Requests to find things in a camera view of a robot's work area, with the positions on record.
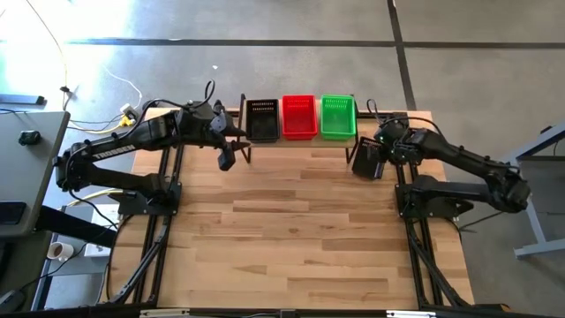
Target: wooden table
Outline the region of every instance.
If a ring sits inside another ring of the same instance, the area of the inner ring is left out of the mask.
[[[431,119],[428,111],[410,115]],[[372,136],[376,122],[359,119],[358,129]],[[170,232],[159,307],[416,308],[392,166],[372,182],[352,175],[342,149],[256,149],[251,164],[239,153],[227,172],[218,169],[217,156],[217,150],[185,148],[181,208]],[[132,170],[157,172],[160,158],[161,152],[138,151]],[[419,171],[445,179],[434,160]],[[405,174],[410,182],[408,169]],[[429,223],[439,268],[472,303],[456,230],[445,220]],[[146,225],[147,216],[135,216],[120,233],[113,293],[139,263]],[[426,271],[423,277],[431,299]],[[146,295],[152,278],[150,268]]]

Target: yellow cable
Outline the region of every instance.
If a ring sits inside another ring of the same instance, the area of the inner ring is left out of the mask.
[[[85,196],[84,198],[82,198],[82,200],[90,200],[90,199],[99,197],[101,195],[107,195],[107,194],[112,194],[112,193],[121,193],[121,192],[122,192],[122,190],[118,190],[116,188],[102,190],[102,191],[99,191],[97,193],[91,193],[91,194]],[[75,200],[75,201],[68,203],[67,207],[72,207],[72,206],[75,206],[79,203],[81,203],[79,200]]]

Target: green basket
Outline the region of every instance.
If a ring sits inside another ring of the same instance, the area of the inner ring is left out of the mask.
[[[347,95],[321,97],[321,135],[327,140],[347,140],[357,134],[355,99]]]

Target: black basket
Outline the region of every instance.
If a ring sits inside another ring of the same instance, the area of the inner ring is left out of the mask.
[[[384,163],[379,158],[379,143],[366,137],[361,137],[355,160],[351,169],[357,176],[371,180],[380,179]]]
[[[250,142],[275,142],[281,137],[278,100],[247,101],[245,115],[245,129]]]

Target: desk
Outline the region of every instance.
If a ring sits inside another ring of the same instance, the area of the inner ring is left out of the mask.
[[[41,275],[49,248],[50,231],[32,233],[41,211],[57,155],[70,114],[65,111],[19,112],[0,115],[0,201],[22,201],[26,209],[16,225],[0,225],[0,238],[12,244],[6,271],[0,277],[0,295],[21,287]],[[41,141],[22,147],[18,143],[22,131],[37,130]],[[38,283],[26,288],[23,311],[34,303]]]
[[[431,119],[427,111],[410,115]],[[358,129],[372,136],[376,123],[359,119]],[[222,172],[216,150],[185,148],[183,195],[170,231],[159,307],[416,308],[392,166],[372,182],[352,175],[342,149],[254,152],[251,164],[238,154],[232,169]],[[138,151],[133,172],[158,171],[160,158],[160,152]],[[434,160],[419,171],[445,179]],[[410,177],[408,169],[405,174]],[[429,223],[439,268],[472,303],[456,230],[441,219]],[[111,267],[113,293],[139,263],[146,226],[147,216],[135,216],[120,233]],[[423,277],[431,299],[425,271]],[[150,268],[145,299],[152,278]]]

